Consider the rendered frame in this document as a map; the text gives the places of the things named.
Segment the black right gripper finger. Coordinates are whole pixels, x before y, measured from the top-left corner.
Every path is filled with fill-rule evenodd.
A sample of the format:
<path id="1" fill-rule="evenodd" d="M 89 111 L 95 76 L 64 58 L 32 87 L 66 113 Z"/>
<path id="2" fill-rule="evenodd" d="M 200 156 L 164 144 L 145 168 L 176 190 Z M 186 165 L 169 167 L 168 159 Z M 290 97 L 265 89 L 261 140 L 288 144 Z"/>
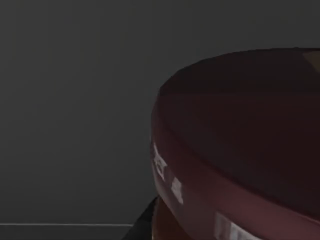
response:
<path id="1" fill-rule="evenodd" d="M 152 223 L 158 203 L 155 197 L 121 240 L 153 240 Z"/>

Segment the red and white can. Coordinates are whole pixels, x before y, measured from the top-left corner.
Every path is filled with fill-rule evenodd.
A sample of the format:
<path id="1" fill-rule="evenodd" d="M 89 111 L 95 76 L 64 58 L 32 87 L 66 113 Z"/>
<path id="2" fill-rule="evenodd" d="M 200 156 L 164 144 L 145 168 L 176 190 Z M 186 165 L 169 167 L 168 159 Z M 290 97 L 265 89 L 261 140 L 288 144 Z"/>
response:
<path id="1" fill-rule="evenodd" d="M 153 240 L 320 240 L 320 47 L 179 70 L 150 140 Z"/>

